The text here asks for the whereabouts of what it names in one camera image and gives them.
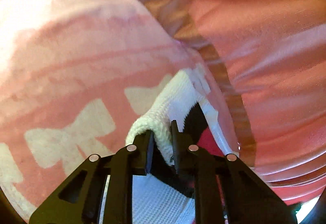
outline wrinkled pink cloth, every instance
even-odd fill
[[[1,0],[0,8],[0,185],[28,220],[86,157],[123,147],[172,76],[203,60],[137,0]],[[207,68],[206,79],[234,134]]]
[[[254,142],[241,145],[240,158],[253,160],[288,204],[319,196],[326,186],[326,0],[140,1],[176,39],[214,45],[219,59],[209,63],[225,64],[250,121]]]

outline white bow print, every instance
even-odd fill
[[[104,103],[95,99],[65,128],[31,129],[24,136],[39,166],[49,168],[62,160],[65,174],[69,175],[84,161],[78,147],[86,156],[113,154],[96,138],[114,130],[115,122]]]
[[[19,215],[24,219],[29,219],[36,207],[27,201],[13,185],[22,182],[23,176],[5,143],[0,143],[0,160],[1,189]]]
[[[124,90],[131,108],[138,115],[145,114],[153,105],[156,97],[161,93],[165,85],[172,79],[171,74],[166,74],[159,85],[148,88],[148,87],[128,87]]]

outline metal rivet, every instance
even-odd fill
[[[127,147],[127,150],[128,151],[135,151],[137,149],[137,147],[135,146],[135,145],[129,145],[128,147]]]
[[[226,158],[228,159],[228,161],[236,161],[238,157],[234,154],[228,154]]]
[[[99,156],[96,155],[96,154],[93,154],[93,155],[90,155],[90,156],[89,156],[89,160],[90,160],[91,162],[97,161],[98,159],[99,159]]]
[[[197,151],[197,150],[199,150],[199,147],[198,147],[197,145],[190,145],[190,146],[188,147],[188,149],[189,149],[190,151]]]

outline pink garment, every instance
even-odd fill
[[[0,13],[0,185],[28,221],[86,157],[123,147],[172,76],[203,60],[137,0],[1,0]]]
[[[140,1],[176,39],[214,45],[216,63],[224,63],[250,122],[253,141],[238,137],[240,158],[254,161],[249,165],[288,204],[320,195],[326,186],[326,0]]]

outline white towel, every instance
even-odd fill
[[[179,71],[156,98],[151,109],[131,127],[126,145],[132,144],[136,135],[152,130],[159,151],[168,165],[172,165],[170,124],[176,120],[180,131],[190,109],[199,103],[217,145],[224,154],[233,153],[217,122],[218,111],[206,98],[210,92],[203,69]],[[134,224],[187,224],[195,218],[195,203],[154,176],[133,178]]]

